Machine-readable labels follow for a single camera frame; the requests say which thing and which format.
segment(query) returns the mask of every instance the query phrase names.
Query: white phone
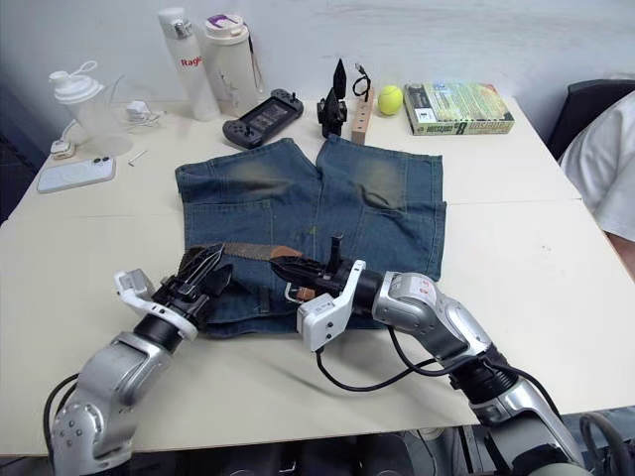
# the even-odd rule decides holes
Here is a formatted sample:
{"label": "white phone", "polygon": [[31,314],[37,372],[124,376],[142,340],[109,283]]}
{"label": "white phone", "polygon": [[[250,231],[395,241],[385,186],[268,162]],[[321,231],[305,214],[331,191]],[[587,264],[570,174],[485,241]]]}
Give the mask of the white phone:
{"label": "white phone", "polygon": [[62,166],[49,167],[40,174],[39,193],[65,190],[76,186],[89,185],[115,177],[115,160],[112,157],[88,159],[87,161]]}

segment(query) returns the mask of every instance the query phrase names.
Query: black chair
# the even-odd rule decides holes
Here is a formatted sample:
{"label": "black chair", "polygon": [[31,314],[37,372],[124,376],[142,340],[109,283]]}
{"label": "black chair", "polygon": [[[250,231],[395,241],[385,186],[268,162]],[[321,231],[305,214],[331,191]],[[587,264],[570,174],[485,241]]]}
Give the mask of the black chair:
{"label": "black chair", "polygon": [[558,160],[575,136],[593,119],[632,91],[635,91],[635,80],[631,79],[595,79],[571,84],[547,143],[554,158]]}

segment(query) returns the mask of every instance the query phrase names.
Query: person's shirt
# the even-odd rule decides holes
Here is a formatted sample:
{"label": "person's shirt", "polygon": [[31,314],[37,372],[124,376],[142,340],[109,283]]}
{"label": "person's shirt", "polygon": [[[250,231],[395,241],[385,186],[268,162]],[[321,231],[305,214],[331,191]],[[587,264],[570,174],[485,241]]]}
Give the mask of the person's shirt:
{"label": "person's shirt", "polygon": [[561,166],[602,230],[635,242],[635,92],[580,132]]}

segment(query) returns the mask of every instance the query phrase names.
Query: lid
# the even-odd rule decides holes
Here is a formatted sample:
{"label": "lid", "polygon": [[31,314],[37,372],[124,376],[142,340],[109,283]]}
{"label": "lid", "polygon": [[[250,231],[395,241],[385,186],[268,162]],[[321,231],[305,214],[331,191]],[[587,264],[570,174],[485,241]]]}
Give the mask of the lid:
{"label": "lid", "polygon": [[177,40],[190,37],[193,34],[191,22],[186,18],[186,10],[182,7],[165,8],[159,13],[159,23],[163,33]]}
{"label": "lid", "polygon": [[56,71],[49,76],[55,85],[54,95],[61,104],[76,104],[96,96],[103,84],[81,72],[89,72],[97,67],[97,61],[85,62],[77,71],[67,73]]}
{"label": "lid", "polygon": [[205,22],[207,37],[219,45],[235,45],[249,38],[249,29],[238,15],[213,15]]}

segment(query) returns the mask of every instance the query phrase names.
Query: wooden block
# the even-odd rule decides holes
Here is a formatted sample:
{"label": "wooden block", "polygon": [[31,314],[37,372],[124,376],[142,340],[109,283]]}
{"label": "wooden block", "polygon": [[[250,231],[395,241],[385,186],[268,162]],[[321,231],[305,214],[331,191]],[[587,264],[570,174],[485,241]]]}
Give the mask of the wooden block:
{"label": "wooden block", "polygon": [[355,112],[355,120],[353,121],[353,129],[350,134],[350,140],[355,144],[363,145],[366,141],[366,131],[370,123],[370,116],[373,112],[373,99],[375,90],[371,87],[368,91],[368,101],[364,101],[364,97],[359,97],[359,104]]}

